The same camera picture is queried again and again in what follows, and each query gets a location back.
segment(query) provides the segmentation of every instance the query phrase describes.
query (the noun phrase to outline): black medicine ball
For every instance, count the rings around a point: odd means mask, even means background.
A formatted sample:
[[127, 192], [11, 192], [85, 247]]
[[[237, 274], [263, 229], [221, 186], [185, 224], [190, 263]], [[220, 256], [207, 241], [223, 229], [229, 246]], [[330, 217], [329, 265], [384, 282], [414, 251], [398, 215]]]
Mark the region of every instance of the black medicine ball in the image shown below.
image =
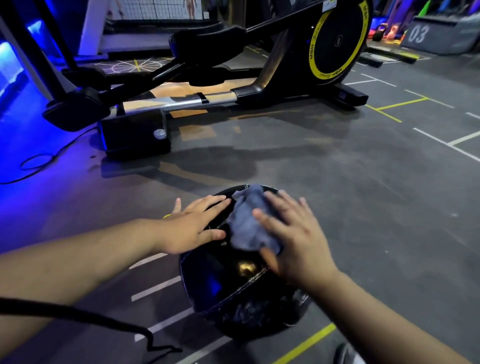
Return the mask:
[[[265, 191], [278, 190], [262, 186]], [[232, 197], [241, 185], [218, 195]], [[223, 241], [210, 242], [180, 256], [183, 285], [196, 313], [214, 322], [224, 335], [252, 340], [295, 325], [310, 303], [308, 295], [286, 284], [273, 273], [258, 252], [230, 245], [227, 217], [234, 202], [215, 218], [208, 229], [227, 233]]]

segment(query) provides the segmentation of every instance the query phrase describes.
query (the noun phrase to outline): white floor line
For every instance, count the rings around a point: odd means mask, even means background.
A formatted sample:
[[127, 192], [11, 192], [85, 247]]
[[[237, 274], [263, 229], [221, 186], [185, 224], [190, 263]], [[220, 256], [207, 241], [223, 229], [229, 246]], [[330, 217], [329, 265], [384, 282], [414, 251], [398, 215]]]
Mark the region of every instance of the white floor line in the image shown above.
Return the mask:
[[176, 364], [193, 364], [196, 363], [198, 360], [202, 359], [203, 357], [207, 356], [211, 352], [217, 350], [220, 346], [225, 345], [226, 343], [232, 341], [231, 338], [223, 336], [218, 340], [215, 340], [211, 344], [208, 344], [204, 348], [200, 349], [197, 352], [187, 356], [185, 359], [180, 360]]
[[177, 276], [177, 277], [169, 279], [169, 280], [167, 280], [163, 283], [157, 284], [156, 286], [153, 286], [153, 287], [151, 287], [151, 288], [149, 288], [145, 291], [141, 291], [140, 293], [134, 294], [132, 296], [132, 302], [134, 302], [136, 300], [139, 300], [141, 298], [144, 298], [144, 297], [148, 296], [149, 294], [152, 294], [154, 292], [162, 290], [165, 287], [171, 286], [172, 284], [175, 284], [175, 283], [180, 282], [180, 281], [181, 281], [181, 277]]
[[462, 150], [462, 149], [460, 149], [460, 148], [457, 148], [456, 146], [451, 146], [451, 145], [449, 145], [447, 142], [444, 142], [443, 140], [438, 139], [437, 137], [435, 137], [435, 136], [433, 136], [433, 135], [430, 135], [430, 134], [428, 134], [428, 133], [426, 133], [426, 132], [424, 132], [423, 130], [420, 130], [420, 129], [418, 129], [418, 128], [413, 128], [413, 130], [416, 130], [417, 132], [422, 133], [423, 135], [426, 135], [427, 137], [429, 137], [429, 138], [431, 138], [431, 139], [433, 139], [433, 140], [436, 140], [437, 142], [442, 143], [443, 145], [445, 145], [445, 146], [447, 146], [447, 147], [449, 147], [449, 148], [452, 148], [453, 150], [456, 150], [457, 152], [460, 152], [460, 153], [462, 153], [463, 155], [465, 155], [465, 156], [467, 156], [467, 157], [470, 157], [470, 158], [472, 158], [473, 160], [476, 160], [477, 162], [480, 162], [480, 158], [478, 158], [478, 157], [476, 157], [476, 156], [474, 156], [474, 155], [471, 155], [470, 153], [467, 153], [465, 150]]
[[[171, 324], [176, 323], [177, 321], [182, 320], [183, 318], [193, 314], [193, 308], [189, 308], [188, 310], [182, 311], [179, 314], [176, 314], [175, 316], [169, 317], [166, 320], [159, 322], [156, 325], [153, 325], [151, 328], [148, 328], [151, 332], [155, 333], [157, 331], [160, 331], [163, 328], [166, 328], [167, 326], [170, 326]], [[145, 339], [145, 336], [140, 335], [140, 334], [135, 334], [135, 341], [140, 341], [141, 339]]]
[[366, 80], [366, 81], [350, 82], [349, 84], [345, 84], [345, 85], [364, 84], [365, 82], [375, 82], [375, 81], [376, 81], [376, 80]]
[[480, 116], [478, 115], [475, 115], [475, 114], [472, 114], [471, 112], [466, 112], [467, 115], [470, 115], [471, 117], [475, 118], [475, 119], [480, 119]]
[[445, 104], [445, 103], [443, 103], [443, 102], [434, 100], [433, 98], [429, 98], [429, 97], [427, 97], [427, 96], [417, 94], [416, 92], [413, 92], [413, 91], [410, 91], [410, 90], [407, 90], [407, 89], [405, 89], [405, 91], [410, 92], [411, 94], [414, 94], [414, 95], [417, 95], [417, 96], [426, 97], [428, 100], [433, 101], [433, 102], [436, 102], [437, 104], [440, 104], [440, 105], [443, 105], [443, 106], [447, 106], [448, 108], [451, 108], [451, 109], [455, 109], [455, 106]]
[[382, 83], [384, 83], [384, 84], [387, 84], [387, 85], [390, 85], [390, 86], [396, 87], [396, 85], [389, 84], [388, 82], [385, 82], [385, 81], [379, 80], [378, 78], [375, 78], [375, 77], [372, 77], [372, 76], [368, 76], [367, 74], [364, 74], [364, 73], [362, 73], [361, 75], [362, 75], [362, 76], [365, 76], [365, 77], [369, 77], [369, 78], [371, 78], [371, 79], [373, 79], [373, 80], [375, 80], [375, 81], [382, 82]]
[[466, 135], [466, 136], [463, 136], [461, 138], [458, 138], [450, 143], [447, 143], [449, 146], [454, 146], [455, 144], [458, 144], [458, 143], [461, 143], [461, 142], [464, 142], [468, 139], [472, 139], [472, 138], [475, 138], [476, 136], [479, 136], [480, 135], [480, 132], [476, 132], [476, 133], [472, 133], [472, 134], [469, 134], [469, 135]]
[[137, 262], [135, 263], [133, 266], [131, 266], [129, 269], [133, 269], [135, 267], [138, 267], [138, 266], [141, 266], [143, 264], [146, 264], [148, 262], [151, 262], [152, 260], [155, 260], [155, 259], [159, 259], [163, 256], [166, 256], [168, 254], [165, 254], [165, 253], [158, 253], [158, 254], [155, 254], [155, 255], [152, 255], [152, 256], [149, 256], [148, 258], [145, 258], [145, 259], [142, 259], [140, 262]]

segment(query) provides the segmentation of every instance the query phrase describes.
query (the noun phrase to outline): blue cloth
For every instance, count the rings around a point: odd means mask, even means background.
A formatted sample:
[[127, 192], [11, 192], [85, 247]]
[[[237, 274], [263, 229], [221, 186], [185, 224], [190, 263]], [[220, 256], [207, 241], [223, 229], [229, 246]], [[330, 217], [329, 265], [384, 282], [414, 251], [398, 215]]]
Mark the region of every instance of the blue cloth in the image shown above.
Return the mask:
[[232, 197], [236, 203], [227, 218], [227, 224], [230, 226], [232, 235], [230, 242], [233, 247], [245, 251], [259, 251], [267, 247], [275, 254], [279, 254], [282, 250], [280, 241], [268, 234], [252, 216], [253, 209], [259, 208], [264, 213], [281, 220], [278, 212], [265, 198], [262, 186], [252, 184], [245, 190], [236, 191]]

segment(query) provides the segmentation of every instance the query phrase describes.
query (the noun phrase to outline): hand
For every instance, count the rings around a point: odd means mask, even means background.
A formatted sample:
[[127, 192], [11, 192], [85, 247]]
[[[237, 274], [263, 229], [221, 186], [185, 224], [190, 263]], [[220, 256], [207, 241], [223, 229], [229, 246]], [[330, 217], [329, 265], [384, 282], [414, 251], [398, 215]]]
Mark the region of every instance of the hand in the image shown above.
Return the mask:
[[339, 271], [322, 228], [305, 199], [302, 197], [298, 203], [284, 191], [278, 195], [266, 192], [265, 197], [285, 221], [268, 216], [260, 209], [253, 210], [261, 225], [283, 243], [283, 251], [278, 256], [267, 248], [260, 251], [265, 262], [276, 274], [306, 292], [326, 288]]
[[181, 200], [177, 198], [172, 214], [159, 224], [158, 246], [154, 248], [167, 254], [180, 254], [197, 246], [225, 238], [223, 230], [204, 230], [210, 221], [217, 217], [231, 202], [225, 196], [207, 196], [193, 201], [185, 210], [181, 210]]

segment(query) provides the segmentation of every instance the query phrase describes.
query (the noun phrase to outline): person's right arm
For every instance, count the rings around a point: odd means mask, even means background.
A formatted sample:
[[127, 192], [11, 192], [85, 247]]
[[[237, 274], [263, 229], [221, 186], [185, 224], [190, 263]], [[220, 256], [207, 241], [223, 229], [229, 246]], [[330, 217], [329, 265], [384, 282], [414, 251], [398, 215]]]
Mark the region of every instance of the person's right arm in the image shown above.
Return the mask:
[[263, 258], [274, 272], [303, 288], [316, 301], [365, 362], [469, 363], [340, 272], [304, 198], [298, 203], [283, 191], [278, 196], [265, 195], [285, 223], [258, 209], [253, 211], [259, 222], [277, 235], [284, 246], [279, 256], [263, 249]]

